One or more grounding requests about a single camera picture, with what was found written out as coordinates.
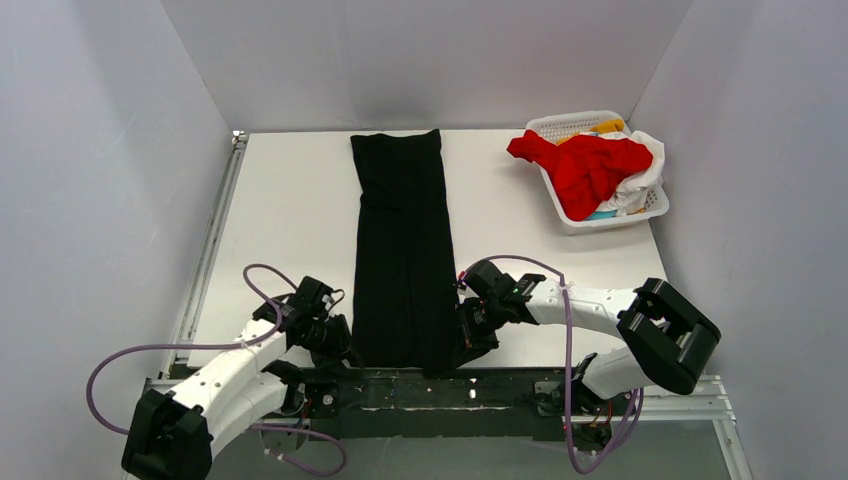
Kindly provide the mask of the black t shirt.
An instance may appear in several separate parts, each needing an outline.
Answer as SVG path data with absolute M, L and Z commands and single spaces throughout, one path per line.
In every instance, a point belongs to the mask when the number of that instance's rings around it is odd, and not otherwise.
M 368 367 L 449 370 L 458 321 L 441 134 L 350 141 L 362 189 L 354 348 Z

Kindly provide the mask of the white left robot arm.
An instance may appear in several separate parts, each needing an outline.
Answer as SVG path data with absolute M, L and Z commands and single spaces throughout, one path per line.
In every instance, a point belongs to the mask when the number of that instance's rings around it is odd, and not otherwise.
M 138 479 L 204 479 L 215 457 L 265 415 L 280 410 L 305 382 L 283 360 L 292 347 L 342 365 L 354 358 L 336 290 L 304 277 L 296 290 L 253 313 L 236 348 L 225 350 L 166 392 L 136 404 L 121 466 Z

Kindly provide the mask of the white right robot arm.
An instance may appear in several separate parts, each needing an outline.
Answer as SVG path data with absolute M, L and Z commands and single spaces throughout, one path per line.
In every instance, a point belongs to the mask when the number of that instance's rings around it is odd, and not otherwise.
M 469 348 L 507 324 L 563 325 L 622 341 L 575 368 L 571 391 L 585 398 L 607 400 L 652 385 L 689 395 L 722 338 L 705 314 L 654 277 L 633 289 L 600 289 L 567 284 L 555 272 L 515 279 L 483 259 L 459 275 L 457 287 L 468 294 L 458 316 Z

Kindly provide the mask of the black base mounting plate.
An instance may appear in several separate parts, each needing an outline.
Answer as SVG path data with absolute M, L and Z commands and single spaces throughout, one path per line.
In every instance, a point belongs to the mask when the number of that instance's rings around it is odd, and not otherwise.
M 562 372 L 550 368 L 416 370 L 298 368 L 275 361 L 216 408 L 158 397 L 159 434 L 228 444 L 262 421 L 339 439 L 565 436 Z

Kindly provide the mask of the light blue t shirt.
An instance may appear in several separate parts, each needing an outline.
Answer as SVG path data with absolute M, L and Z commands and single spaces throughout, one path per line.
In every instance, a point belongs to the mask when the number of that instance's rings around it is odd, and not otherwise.
M 608 211 L 597 210 L 597 211 L 593 212 L 591 215 L 589 215 L 586 218 L 586 221 L 600 221 L 600 220 L 616 218 L 616 217 L 619 217 L 619 216 L 622 216 L 622 213 L 619 210 L 608 210 Z

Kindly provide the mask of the red t shirt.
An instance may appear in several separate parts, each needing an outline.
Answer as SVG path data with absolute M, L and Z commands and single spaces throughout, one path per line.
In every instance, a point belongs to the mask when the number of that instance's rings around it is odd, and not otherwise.
M 609 200 L 626 177 L 647 169 L 652 160 L 644 146 L 578 134 L 556 145 L 527 130 L 510 141 L 507 152 L 547 172 L 566 217 L 584 221 Z

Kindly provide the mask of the white t shirt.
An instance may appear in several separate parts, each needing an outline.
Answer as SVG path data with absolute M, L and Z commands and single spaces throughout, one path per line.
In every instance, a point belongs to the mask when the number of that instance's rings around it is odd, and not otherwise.
M 652 160 L 647 169 L 634 173 L 622 180 L 612 197 L 602 202 L 596 211 L 619 210 L 622 216 L 642 212 L 647 202 L 648 193 L 661 180 L 661 174 L 665 164 L 664 144 L 639 130 L 635 130 L 630 134 L 614 132 L 597 135 L 597 137 L 603 138 L 608 142 L 630 140 L 632 143 L 642 145 L 651 154 Z

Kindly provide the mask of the white plastic laundry basket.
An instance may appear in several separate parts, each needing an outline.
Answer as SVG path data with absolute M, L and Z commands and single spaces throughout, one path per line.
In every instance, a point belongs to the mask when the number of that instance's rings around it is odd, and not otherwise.
M 612 111 L 583 111 L 529 121 L 508 153 L 540 169 L 569 235 L 634 225 L 666 214 L 665 147 L 628 129 Z

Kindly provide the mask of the yellow t shirt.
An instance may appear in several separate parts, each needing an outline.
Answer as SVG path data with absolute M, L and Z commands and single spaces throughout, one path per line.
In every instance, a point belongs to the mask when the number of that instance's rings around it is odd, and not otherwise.
M 613 120 L 601 122 L 601 123 L 589 128 L 586 131 L 582 131 L 581 133 L 597 136 L 597 135 L 607 134 L 607 133 L 623 132 L 624 128 L 625 128 L 625 122 L 622 119 L 613 119 Z M 555 144 L 561 145 L 561 144 L 567 142 L 568 140 L 570 140 L 571 138 L 573 138 L 574 136 L 577 136 L 578 134 L 575 133 L 575 134 L 569 135 L 567 137 L 564 137 L 562 139 L 559 139 L 555 142 Z

